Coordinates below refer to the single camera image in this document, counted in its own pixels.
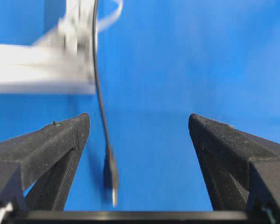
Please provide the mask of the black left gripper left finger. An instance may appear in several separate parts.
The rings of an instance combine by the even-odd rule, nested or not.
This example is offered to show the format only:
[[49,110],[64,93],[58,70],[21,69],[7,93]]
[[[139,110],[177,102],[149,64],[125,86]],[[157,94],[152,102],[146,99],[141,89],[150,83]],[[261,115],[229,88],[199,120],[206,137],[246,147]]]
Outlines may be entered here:
[[64,209],[89,133],[83,113],[0,142],[0,223],[16,210]]

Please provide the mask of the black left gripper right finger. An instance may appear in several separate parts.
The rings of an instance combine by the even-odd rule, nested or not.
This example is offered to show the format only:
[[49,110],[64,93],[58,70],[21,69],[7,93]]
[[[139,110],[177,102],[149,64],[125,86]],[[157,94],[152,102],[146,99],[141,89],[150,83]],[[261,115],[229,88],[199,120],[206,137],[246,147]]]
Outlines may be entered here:
[[212,208],[265,211],[280,224],[280,144],[198,114],[188,127]]

